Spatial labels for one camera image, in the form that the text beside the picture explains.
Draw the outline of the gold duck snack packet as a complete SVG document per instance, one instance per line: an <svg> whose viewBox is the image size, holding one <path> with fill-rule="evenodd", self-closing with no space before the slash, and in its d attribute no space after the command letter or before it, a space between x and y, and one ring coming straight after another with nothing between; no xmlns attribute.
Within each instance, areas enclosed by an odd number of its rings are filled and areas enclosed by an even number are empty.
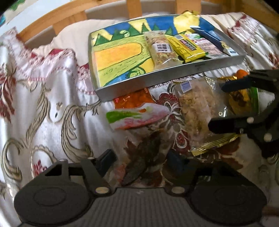
<svg viewBox="0 0 279 227"><path fill-rule="evenodd" d="M250 88L224 93L227 116L254 116L250 100Z"/></svg>

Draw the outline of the clear pastry bag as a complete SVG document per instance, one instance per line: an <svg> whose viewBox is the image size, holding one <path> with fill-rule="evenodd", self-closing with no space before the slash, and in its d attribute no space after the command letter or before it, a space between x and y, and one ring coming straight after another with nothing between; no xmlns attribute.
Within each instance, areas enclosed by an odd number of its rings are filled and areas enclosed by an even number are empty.
<svg viewBox="0 0 279 227"><path fill-rule="evenodd" d="M230 115L216 79L200 77L177 83L175 94L180 102L190 151L194 155L221 147L237 138L234 133L215 134L209 130L211 119Z"/></svg>

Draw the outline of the dark dried fruit packet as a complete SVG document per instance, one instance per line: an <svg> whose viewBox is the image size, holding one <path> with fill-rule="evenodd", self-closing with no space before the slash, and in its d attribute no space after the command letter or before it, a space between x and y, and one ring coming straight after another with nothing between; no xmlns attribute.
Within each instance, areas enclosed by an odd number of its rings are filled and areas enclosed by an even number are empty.
<svg viewBox="0 0 279 227"><path fill-rule="evenodd" d="M119 160L110 170L109 184L115 187L158 187L163 185L161 169L175 137L164 129L145 136L127 138Z"/></svg>

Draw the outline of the pink green white packet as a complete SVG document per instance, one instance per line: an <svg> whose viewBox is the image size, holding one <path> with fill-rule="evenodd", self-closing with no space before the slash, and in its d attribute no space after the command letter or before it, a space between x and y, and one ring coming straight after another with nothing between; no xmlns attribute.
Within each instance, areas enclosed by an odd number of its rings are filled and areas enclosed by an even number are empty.
<svg viewBox="0 0 279 227"><path fill-rule="evenodd" d="M154 103L144 103L136 108L115 109L106 113L113 130L127 130L142 127L170 114L168 107Z"/></svg>

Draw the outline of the white green snack packet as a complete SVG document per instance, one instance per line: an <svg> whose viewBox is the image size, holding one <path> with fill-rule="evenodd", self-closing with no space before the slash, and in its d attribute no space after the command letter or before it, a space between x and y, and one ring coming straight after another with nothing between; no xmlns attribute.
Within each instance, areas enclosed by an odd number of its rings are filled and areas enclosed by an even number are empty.
<svg viewBox="0 0 279 227"><path fill-rule="evenodd" d="M206 57L210 59L223 58L227 55L221 52L212 42L201 37L199 34L187 34L186 35L190 40L192 40L196 45L198 45L202 50L207 52Z"/></svg>

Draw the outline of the orange translucent packet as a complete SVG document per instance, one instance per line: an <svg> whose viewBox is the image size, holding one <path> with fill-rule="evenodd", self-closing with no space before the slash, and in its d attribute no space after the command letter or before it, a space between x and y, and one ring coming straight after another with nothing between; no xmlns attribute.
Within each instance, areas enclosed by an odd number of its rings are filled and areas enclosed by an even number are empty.
<svg viewBox="0 0 279 227"><path fill-rule="evenodd" d="M115 109L130 109L144 103L155 103L147 88L114 99Z"/></svg>

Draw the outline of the blue white sachet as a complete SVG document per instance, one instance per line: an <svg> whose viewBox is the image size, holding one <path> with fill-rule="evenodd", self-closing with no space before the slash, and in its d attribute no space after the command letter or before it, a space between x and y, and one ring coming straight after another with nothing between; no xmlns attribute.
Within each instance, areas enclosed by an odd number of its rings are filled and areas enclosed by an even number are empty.
<svg viewBox="0 0 279 227"><path fill-rule="evenodd" d="M229 56L237 56L238 53L232 49L229 45L227 45L224 41L220 39L220 37L213 31L201 28L200 26L190 26L192 30L198 33L200 36L209 40L213 43L220 51L229 55Z"/></svg>

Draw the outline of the yellow snack bar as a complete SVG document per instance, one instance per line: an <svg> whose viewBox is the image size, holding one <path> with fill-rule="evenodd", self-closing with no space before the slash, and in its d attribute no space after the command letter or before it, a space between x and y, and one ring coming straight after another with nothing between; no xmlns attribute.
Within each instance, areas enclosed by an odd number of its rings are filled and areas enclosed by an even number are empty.
<svg viewBox="0 0 279 227"><path fill-rule="evenodd" d="M169 37L168 41L185 63L201 59L208 54L183 34Z"/></svg>

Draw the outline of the clear nut bar packet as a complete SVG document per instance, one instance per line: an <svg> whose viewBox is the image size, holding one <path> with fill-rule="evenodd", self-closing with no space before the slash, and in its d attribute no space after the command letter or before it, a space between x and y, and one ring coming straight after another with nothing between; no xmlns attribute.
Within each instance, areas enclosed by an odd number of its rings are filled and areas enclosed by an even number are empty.
<svg viewBox="0 0 279 227"><path fill-rule="evenodd" d="M182 63L169 43L165 33L166 30L147 31L143 33L155 70L178 66Z"/></svg>

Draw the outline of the green white stick packet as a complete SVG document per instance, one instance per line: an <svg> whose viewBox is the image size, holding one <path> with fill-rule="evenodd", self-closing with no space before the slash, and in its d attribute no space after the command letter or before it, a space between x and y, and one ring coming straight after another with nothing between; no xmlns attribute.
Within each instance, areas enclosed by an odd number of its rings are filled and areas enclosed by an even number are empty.
<svg viewBox="0 0 279 227"><path fill-rule="evenodd" d="M256 87L250 88L250 100L252 105L252 112L254 115L257 115L260 111L258 88Z"/></svg>

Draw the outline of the small orange fruit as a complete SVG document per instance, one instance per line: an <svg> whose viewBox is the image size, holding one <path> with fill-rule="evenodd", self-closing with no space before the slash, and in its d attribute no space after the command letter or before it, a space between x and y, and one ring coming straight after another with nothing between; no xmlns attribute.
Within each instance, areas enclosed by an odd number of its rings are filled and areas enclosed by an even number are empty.
<svg viewBox="0 0 279 227"><path fill-rule="evenodd" d="M247 76L249 73L246 72L245 70L243 69L239 69L237 72L236 72L236 77L237 79L242 79L243 77Z"/></svg>

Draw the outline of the metal tray with drawing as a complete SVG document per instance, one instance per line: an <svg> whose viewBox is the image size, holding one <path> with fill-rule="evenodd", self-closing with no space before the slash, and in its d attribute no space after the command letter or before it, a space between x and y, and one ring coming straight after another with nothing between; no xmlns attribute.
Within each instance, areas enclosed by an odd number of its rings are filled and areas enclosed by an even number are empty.
<svg viewBox="0 0 279 227"><path fill-rule="evenodd" d="M245 51L202 17L132 19L88 36L91 80L101 101L243 62Z"/></svg>

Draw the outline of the white pillow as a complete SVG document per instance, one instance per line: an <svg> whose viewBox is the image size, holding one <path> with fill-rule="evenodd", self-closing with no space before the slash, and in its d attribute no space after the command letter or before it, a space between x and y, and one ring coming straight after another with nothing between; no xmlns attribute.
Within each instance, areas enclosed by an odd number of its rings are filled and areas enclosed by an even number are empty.
<svg viewBox="0 0 279 227"><path fill-rule="evenodd" d="M45 57L54 49L72 49L75 52L78 65L85 65L88 63L89 34L122 21L119 19L89 19L73 23L63 28L49 44L34 47L32 52Z"/></svg>

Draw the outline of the wooden bed rail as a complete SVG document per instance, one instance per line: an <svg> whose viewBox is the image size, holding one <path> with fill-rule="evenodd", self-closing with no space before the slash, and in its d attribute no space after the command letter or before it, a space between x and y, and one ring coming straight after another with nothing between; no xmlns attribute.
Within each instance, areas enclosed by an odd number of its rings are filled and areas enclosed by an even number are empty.
<svg viewBox="0 0 279 227"><path fill-rule="evenodd" d="M48 28L57 35L63 28L88 18L134 19L150 13L207 14L206 6L217 7L217 13L243 12L278 31L278 10L264 1L70 1L41 16L19 32L27 42Z"/></svg>

